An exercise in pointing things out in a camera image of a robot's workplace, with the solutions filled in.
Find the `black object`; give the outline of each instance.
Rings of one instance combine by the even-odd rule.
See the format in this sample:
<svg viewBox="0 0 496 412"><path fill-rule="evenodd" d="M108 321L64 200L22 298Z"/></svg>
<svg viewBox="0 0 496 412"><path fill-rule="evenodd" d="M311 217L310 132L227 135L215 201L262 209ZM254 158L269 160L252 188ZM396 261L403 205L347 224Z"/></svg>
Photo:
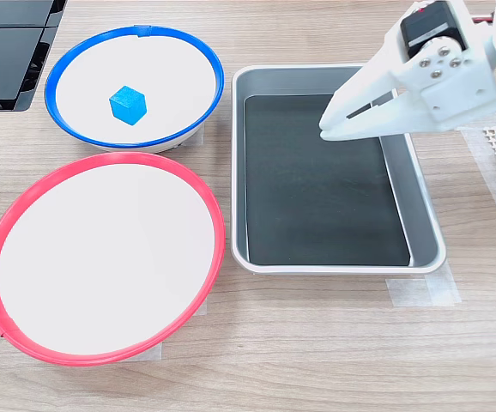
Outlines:
<svg viewBox="0 0 496 412"><path fill-rule="evenodd" d="M408 251L377 138L326 142L330 95L245 102L250 262L408 266Z"/></svg>
<svg viewBox="0 0 496 412"><path fill-rule="evenodd" d="M436 37L451 37L462 50L467 49L456 19L444 1L431 3L405 17L401 21L401 32L409 58L413 58L427 41Z"/></svg>

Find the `red rim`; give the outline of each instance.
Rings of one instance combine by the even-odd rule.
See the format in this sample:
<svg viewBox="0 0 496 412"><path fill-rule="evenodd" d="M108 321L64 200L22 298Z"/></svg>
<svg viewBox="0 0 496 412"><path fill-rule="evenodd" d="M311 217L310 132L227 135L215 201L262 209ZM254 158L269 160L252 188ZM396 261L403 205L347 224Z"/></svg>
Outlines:
<svg viewBox="0 0 496 412"><path fill-rule="evenodd" d="M203 180L189 168L177 163L176 161L171 161L166 157L158 156L156 154L125 152L97 154L96 156L88 157L87 159L82 159L61 167L55 172L45 176L31 186L25 193L19 196L19 198L9 207L0 220L0 253L4 241L8 237L9 231L15 225L17 220L37 199L39 199L52 187L59 185L66 179L70 179L79 173L86 172L87 170L119 163L134 163L157 167L173 173L191 185L206 203L206 207L212 217L215 232L214 256L212 257L212 264L210 266L208 276L206 277L206 281L204 282L201 290L198 292L196 298L189 304L187 309L185 309L184 312L165 329L161 330L158 334L146 341L139 342L138 344L132 345L128 348L105 354L64 354L38 345L38 343L29 339L21 330L19 330L14 321L8 316L8 313L6 313L0 297L0 336L5 337L12 345L26 354L31 355L33 358L69 367L90 367L129 358L135 354L139 354L149 348L152 348L154 345L162 342L173 332L183 326L183 324L187 322L187 320L197 311L198 307L204 302L210 293L210 290L214 286L225 255L225 223L223 221L220 205L217 203L214 194L206 186Z"/></svg>

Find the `robotic arm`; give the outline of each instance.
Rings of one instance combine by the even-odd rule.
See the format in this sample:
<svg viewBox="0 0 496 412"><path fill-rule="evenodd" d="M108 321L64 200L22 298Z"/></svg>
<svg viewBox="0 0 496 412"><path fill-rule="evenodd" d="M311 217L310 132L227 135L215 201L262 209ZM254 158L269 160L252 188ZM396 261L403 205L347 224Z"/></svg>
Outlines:
<svg viewBox="0 0 496 412"><path fill-rule="evenodd" d="M474 24L463 0L414 3L378 53L339 88L320 121L324 140L452 130L496 112L496 11ZM406 92L350 116L394 88Z"/></svg>

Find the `blue rim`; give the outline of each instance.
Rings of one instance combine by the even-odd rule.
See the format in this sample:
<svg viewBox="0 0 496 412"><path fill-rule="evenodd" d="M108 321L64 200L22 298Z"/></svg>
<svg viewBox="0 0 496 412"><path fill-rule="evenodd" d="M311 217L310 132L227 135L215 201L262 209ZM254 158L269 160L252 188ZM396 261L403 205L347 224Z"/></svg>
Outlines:
<svg viewBox="0 0 496 412"><path fill-rule="evenodd" d="M157 140L153 140L150 142L141 142L141 143L109 143L109 142L100 142L85 137L80 133L74 131L67 124L67 122L65 122L64 119L61 117L61 113L59 113L59 110L57 109L57 102L56 102L57 83L59 82L59 79L61 78L61 75L63 74L65 69L67 69L67 66L69 66L70 62L72 62L78 55L80 55L80 53L86 51L93 45L98 45L99 43L102 43L106 40L115 39L121 36L132 36L132 35L138 37L145 37L145 36L174 37L176 39L181 39L195 46L198 50L200 50L203 53L204 56L206 56L206 58L210 61L212 68L214 69L215 83L216 83L214 100L212 101L212 104L210 105L209 109L195 123L193 123L192 125L186 127L181 131L178 131L177 133L174 133L173 135L162 137ZM180 137L185 133L188 133L191 130L195 129L200 123L206 120L206 118L214 111L214 109L217 107L218 103L220 102L221 95L223 94L224 84L225 84L225 74L223 72L223 66L221 66L220 59L216 56L214 51L208 45L206 45L206 43L196 38L195 36L192 36L188 33L175 30L169 27L158 27L158 26L121 27L108 32L98 34L94 37L91 37L90 39L84 40L79 45L76 45L75 47L70 49L67 53L65 53L65 55L62 58L59 59L56 65L53 66L53 69L51 70L51 73L48 76L48 80L45 85L45 105L48 109L48 112L50 113L50 116L59 125L59 127L61 127L70 135L76 137L77 139L83 140L84 142L88 142L97 146L103 146L106 148L146 148L147 146L155 146L164 142L170 142L171 140Z"/></svg>

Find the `silver tray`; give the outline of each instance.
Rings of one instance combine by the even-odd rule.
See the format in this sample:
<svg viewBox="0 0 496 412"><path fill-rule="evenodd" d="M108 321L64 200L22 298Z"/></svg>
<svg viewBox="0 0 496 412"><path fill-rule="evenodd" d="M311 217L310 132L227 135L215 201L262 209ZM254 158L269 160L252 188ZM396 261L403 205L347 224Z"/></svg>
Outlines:
<svg viewBox="0 0 496 412"><path fill-rule="evenodd" d="M248 145L246 144L246 131L248 129L254 130L254 127L252 126L247 129L246 120L252 119L250 121L253 122L253 119L259 121L261 118L262 122L267 121L268 124L273 124L272 118L269 123L269 116L273 116L273 113L275 112L275 101L280 103L292 99L293 104L298 107L299 110L305 110L305 103L307 103L307 107L314 106L312 103L314 100L318 100L317 104L322 105L323 99L326 99L325 96L332 95L359 69L359 67L359 65L252 66L242 69L234 76L232 88L231 247L233 256L243 268L258 274L409 275L433 272L445 261L445 243L409 135L377 137L372 139L374 143L371 148L379 148L380 156L383 156L382 162L384 163L384 173L380 176L389 180L389 183L386 186L387 188L390 188L389 190L392 192L390 204L393 206L388 209L388 214L384 214L384 211L379 209L380 199L372 194L372 190L369 190L369 194L363 193L366 197L370 197L370 199L361 197L364 204L357 207L357 203L355 203L355 206L353 206L349 202L356 202L356 197L360 196L360 194L357 195L356 191L354 191L351 198L345 196L347 193L346 191L343 192L340 206L343 208L349 207L351 209L344 213L342 207L338 206L338 218L336 219L333 217L327 220L327 222L330 223L330 232L332 232L334 236L333 240L339 242L338 245L342 245L342 247L338 247L337 249L337 255L339 257L337 262L334 260L336 255L333 249L336 244L333 242L330 242L329 244L327 242L327 238L330 236L328 228L322 224L319 226L307 223L308 225L312 224L310 227L299 225L298 221L296 221L297 218L292 215L296 210L295 205L292 208L287 206L287 210L284 210L284 216L288 216L290 219L289 222L286 221L286 223L284 223L286 226L279 227L280 229L274 229L273 227L273 222L281 220L282 218L280 210L281 204L289 203L281 203L278 205L273 203L274 199L276 199L275 193L269 188L274 187L274 182L267 179L261 180L261 176L259 180L251 177L257 176L258 173L262 173L262 171L258 170L256 161L263 162L261 165L263 165L264 168L269 162L273 163L273 159L265 160L266 156L270 155L268 152L257 152L258 143L256 139L260 138L259 135L255 137L254 135L250 135L250 139L252 140L249 140ZM248 99L258 96L284 97L281 97L278 100L271 98L272 100L267 103L266 100L269 100L269 97L259 98L259 100L249 100L250 105L246 103ZM305 97L303 96L317 97L311 97L305 102L305 100L303 100ZM392 97L392 94L383 96L379 100L373 102L373 104L382 104ZM259 114L248 113L250 115L246 115L247 112L245 112L245 107L260 107L262 104L268 104L270 110L266 111L260 108L258 109L260 110L260 112L258 112ZM311 120L311 122L316 123L314 127L318 127L318 122L314 122L313 120ZM260 124L256 129L260 131L263 130L263 133L260 133L261 135L266 134L269 128L266 128L265 124ZM315 140L315 137L311 136L311 139L313 139L311 140L311 145L313 143L316 145L321 144L319 140ZM261 142L263 145L266 145L268 141L262 140ZM283 150L284 156L286 157L282 158L280 156L280 159L275 157L275 159L279 160L277 162L277 167L281 167L281 161L289 159L288 156L291 157L294 155L293 152L291 154L288 152L290 146L288 140L285 142L286 144L281 146L283 147L281 150ZM361 143L351 142L349 143L351 146L343 147L346 150L348 148L352 151L351 153L355 154L372 152L372 150L368 150L368 148L370 148L368 146L370 140L365 143L362 143L362 141L358 142ZM343 144L343 142L334 142L331 144ZM354 147L353 144L360 144L361 150L357 151L357 147ZM351 167L348 169L349 172L358 167L357 163L353 163L353 156L350 156L347 161L352 162ZM328 160L328 162L330 165L334 166L333 162L330 163L330 160ZM254 164L256 165L250 166L251 169L248 167L247 172L247 165ZM295 166L298 163L293 159L293 163L291 164ZM299 164L302 165L307 163L306 161L300 161ZM366 167L360 167L360 170L363 172L362 174L364 174ZM272 180L273 176L273 173L270 173L269 179ZM335 182L334 179L342 178L342 176L336 175L330 177L329 174L323 173L322 175L312 178L313 186L314 182L320 182L320 180L317 180L320 179L320 176L322 176L323 182L328 182L327 184ZM361 181L365 182L363 185L366 185L361 187L366 188L368 185L372 185L373 176L363 177L361 178ZM330 186L330 191L327 191L328 189L324 188L322 192L319 192L319 197L321 197L323 201L313 203L321 204L323 202L328 202L327 199L334 196L333 190L336 187L339 186L334 183ZM283 196L290 196L292 199L297 198L297 196L294 196L293 194L299 193L299 188L292 185L293 194L288 195L289 188L290 187L284 187L283 181L276 182L277 192L282 191L285 193ZM259 196L260 189L267 190L268 192L264 193L264 196ZM380 191L375 192L378 194L384 193L383 187L380 187L379 190ZM370 202L370 200L373 201L374 199L372 196L377 199L374 210L369 209L373 207L372 202ZM258 202L263 203L255 203L256 200L254 199L256 198L263 199L262 201L258 200ZM311 205L313 204L311 202L312 199L314 199L314 197L309 197L309 201L307 201L307 199L302 199L302 201ZM387 203L387 193L384 193L384 202ZM315 213L313 213L314 211L307 209L307 206L304 207L303 213L300 213L299 222L309 222L311 216L315 219L321 217L318 216L318 214L315 215ZM272 209L274 215L265 216L266 208ZM326 208L328 211L334 210L330 208L328 203L326 203ZM349 213L354 213L353 210L355 209L363 210L363 215L350 215ZM346 216L344 217L347 219L345 222L341 222L342 216ZM398 219L398 230L395 228L396 219ZM384 224L384 230L380 231L380 225L384 221L387 225ZM354 227L356 222L360 222L360 228ZM320 227L323 230L322 241L319 237L319 233L316 232L317 230L320 230ZM270 231L268 232L269 236L265 236L265 232L262 232L264 230ZM276 238L278 240L274 240L277 232L280 232L281 230L284 233L281 237ZM386 235L389 233L387 231L397 234L401 233L403 237L402 241L399 240L399 242L401 242L399 243L400 249L397 248L398 250L392 250L392 253L388 252L388 248L390 247L390 244L394 242L389 241L389 239L386 238ZM304 233L307 234L306 244L303 244L305 237ZM341 239L342 233L345 233L346 239ZM384 236L381 240L382 244L378 242L380 236ZM313 238L318 239L318 241L311 242L311 239ZM353 242L352 239L358 239L363 246L359 249L349 249L357 247L356 241ZM270 243L268 245L262 245L262 242ZM327 249L326 253L320 253L320 250L316 249L321 246ZM274 253L275 250L273 248L280 249L280 252ZM326 263L321 264L319 258L316 257L313 261L312 254L315 256L322 255L320 259ZM398 262L402 261L402 264L397 264L396 260L391 258L391 256L395 254L399 255L397 260ZM356 264L353 264L352 262L354 259L358 259ZM381 264L379 259L388 263Z"/></svg>

